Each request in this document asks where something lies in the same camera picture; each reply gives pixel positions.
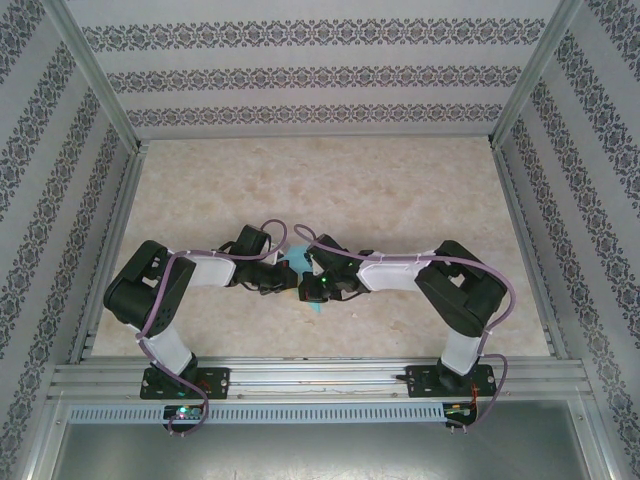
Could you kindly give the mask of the light blue paper sheet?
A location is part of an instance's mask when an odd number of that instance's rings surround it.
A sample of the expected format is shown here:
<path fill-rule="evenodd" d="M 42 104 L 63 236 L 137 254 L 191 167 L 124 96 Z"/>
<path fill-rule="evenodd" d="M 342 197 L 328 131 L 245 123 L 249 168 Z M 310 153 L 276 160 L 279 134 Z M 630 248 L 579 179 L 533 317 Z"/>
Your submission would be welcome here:
<path fill-rule="evenodd" d="M 298 275 L 298 280 L 303 279 L 305 273 L 314 273 L 312 261 L 306 257 L 307 247 L 305 245 L 290 246 L 283 259 L 289 262 L 289 266 Z"/>

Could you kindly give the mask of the left circuit board green light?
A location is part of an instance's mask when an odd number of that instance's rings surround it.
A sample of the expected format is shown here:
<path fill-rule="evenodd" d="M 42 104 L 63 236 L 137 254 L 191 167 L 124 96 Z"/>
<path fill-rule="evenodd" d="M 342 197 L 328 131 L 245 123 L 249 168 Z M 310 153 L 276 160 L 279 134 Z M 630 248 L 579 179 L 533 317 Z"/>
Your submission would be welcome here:
<path fill-rule="evenodd" d="M 203 409 L 200 405 L 168 405 L 164 408 L 163 419 L 178 421 L 199 421 Z"/>

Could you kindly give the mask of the grey metal panel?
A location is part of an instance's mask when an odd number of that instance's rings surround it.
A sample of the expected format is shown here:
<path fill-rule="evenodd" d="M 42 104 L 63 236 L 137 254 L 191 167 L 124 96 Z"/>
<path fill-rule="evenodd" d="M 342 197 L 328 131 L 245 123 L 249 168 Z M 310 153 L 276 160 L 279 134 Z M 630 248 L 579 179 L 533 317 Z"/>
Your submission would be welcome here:
<path fill-rule="evenodd" d="M 575 440 L 426 425 L 73 425 L 53 480 L 591 480 Z"/>

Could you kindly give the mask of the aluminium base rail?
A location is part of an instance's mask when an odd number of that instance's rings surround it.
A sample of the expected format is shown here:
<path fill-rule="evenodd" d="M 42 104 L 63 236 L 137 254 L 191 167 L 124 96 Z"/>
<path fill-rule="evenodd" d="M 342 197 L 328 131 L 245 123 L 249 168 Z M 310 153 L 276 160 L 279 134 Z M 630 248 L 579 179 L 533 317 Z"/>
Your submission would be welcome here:
<path fill-rule="evenodd" d="M 230 371 L 228 402 L 312 403 L 391 402 L 408 396 L 400 381 L 409 365 L 433 365 L 433 358 L 224 358 L 206 357 L 202 367 Z M 501 399 L 566 400 L 591 396 L 592 383 L 580 360 L 511 357 L 488 360 L 495 374 L 505 374 Z M 46 391 L 49 401 L 134 403 L 143 371 L 140 357 L 95 357 L 77 365 L 58 365 Z"/>

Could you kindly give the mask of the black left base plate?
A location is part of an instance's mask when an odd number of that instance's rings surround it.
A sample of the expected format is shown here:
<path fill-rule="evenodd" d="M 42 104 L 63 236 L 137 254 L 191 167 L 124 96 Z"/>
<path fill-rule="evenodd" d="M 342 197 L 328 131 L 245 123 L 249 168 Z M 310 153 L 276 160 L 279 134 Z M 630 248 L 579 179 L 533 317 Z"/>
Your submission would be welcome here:
<path fill-rule="evenodd" d="M 208 399 L 225 400 L 230 384 L 228 368 L 198 367 L 195 378 L 190 383 L 202 390 Z M 182 400 L 198 399 L 201 395 L 179 381 L 166 375 L 156 367 L 144 371 L 140 387 L 143 400 Z"/>

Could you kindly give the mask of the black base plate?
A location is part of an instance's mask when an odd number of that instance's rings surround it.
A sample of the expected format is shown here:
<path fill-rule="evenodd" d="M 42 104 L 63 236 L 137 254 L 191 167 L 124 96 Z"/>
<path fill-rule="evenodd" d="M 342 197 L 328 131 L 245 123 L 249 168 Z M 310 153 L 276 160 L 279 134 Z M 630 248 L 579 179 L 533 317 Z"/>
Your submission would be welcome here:
<path fill-rule="evenodd" d="M 202 390 L 208 399 L 225 400 L 230 384 L 228 368 L 198 367 L 195 378 L 190 383 Z M 182 400 L 198 399 L 201 395 L 179 381 L 166 375 L 156 367 L 144 371 L 140 387 L 143 400 Z"/>
<path fill-rule="evenodd" d="M 410 398 L 491 397 L 497 390 L 497 380 L 490 365 L 476 365 L 460 376 L 439 365 L 409 365 L 398 380 L 405 382 Z"/>

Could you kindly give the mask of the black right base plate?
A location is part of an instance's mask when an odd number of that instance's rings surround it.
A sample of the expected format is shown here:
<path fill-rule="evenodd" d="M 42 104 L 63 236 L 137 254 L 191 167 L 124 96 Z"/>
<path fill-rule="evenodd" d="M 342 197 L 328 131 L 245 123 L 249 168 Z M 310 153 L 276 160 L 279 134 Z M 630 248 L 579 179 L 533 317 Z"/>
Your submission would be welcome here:
<path fill-rule="evenodd" d="M 398 380 L 405 382 L 410 398 L 491 397 L 497 390 L 497 380 L 490 365 L 476 365 L 460 376 L 439 365 L 409 365 Z"/>

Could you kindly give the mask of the aluminium side rail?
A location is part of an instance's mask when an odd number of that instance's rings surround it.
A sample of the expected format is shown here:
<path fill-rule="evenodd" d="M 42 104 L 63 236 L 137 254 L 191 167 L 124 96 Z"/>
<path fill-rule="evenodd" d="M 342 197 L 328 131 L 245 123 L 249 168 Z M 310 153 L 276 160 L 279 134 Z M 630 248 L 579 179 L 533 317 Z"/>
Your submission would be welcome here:
<path fill-rule="evenodd" d="M 538 311 L 547 349 L 550 355 L 558 360 L 571 359 L 572 356 L 566 349 L 562 332 L 557 322 L 553 296 L 549 294 L 543 272 L 538 265 L 536 250 L 529 235 L 526 215 L 521 208 L 518 192 L 509 175 L 502 152 L 495 148 L 493 148 L 491 152 L 521 251 L 524 268 Z"/>
<path fill-rule="evenodd" d="M 83 359 L 86 341 L 100 321 L 103 310 L 103 295 L 115 268 L 149 144 L 149 140 L 140 142 L 122 172 L 117 195 L 108 217 L 100 254 L 93 270 L 84 305 L 80 311 L 79 323 L 71 349 L 68 352 L 67 363 L 78 364 Z"/>

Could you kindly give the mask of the aluminium frame post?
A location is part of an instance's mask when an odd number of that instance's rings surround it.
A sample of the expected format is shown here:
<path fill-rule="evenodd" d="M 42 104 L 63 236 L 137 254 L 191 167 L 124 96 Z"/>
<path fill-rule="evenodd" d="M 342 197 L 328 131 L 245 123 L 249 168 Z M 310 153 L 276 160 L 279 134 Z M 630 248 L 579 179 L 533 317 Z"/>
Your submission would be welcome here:
<path fill-rule="evenodd" d="M 148 149 L 148 141 L 141 140 L 136 134 L 66 0 L 40 0 L 40 2 L 94 91 L 119 138 L 124 142 L 127 151 L 129 153 L 139 153 L 140 151 L 145 153 Z"/>
<path fill-rule="evenodd" d="M 559 0 L 557 8 L 516 83 L 514 91 L 489 135 L 492 150 L 498 149 L 503 144 L 582 3 L 583 0 Z"/>

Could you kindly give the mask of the aluminium frame bar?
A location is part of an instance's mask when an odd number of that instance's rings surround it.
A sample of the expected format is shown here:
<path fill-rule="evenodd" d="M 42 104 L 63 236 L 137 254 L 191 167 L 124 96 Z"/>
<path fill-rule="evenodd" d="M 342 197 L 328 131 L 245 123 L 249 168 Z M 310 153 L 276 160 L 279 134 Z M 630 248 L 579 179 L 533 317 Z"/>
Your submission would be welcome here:
<path fill-rule="evenodd" d="M 593 399 L 567 401 L 589 480 L 621 480 L 602 416 Z"/>
<path fill-rule="evenodd" d="M 64 396 L 48 398 L 14 480 L 52 480 L 69 419 Z"/>

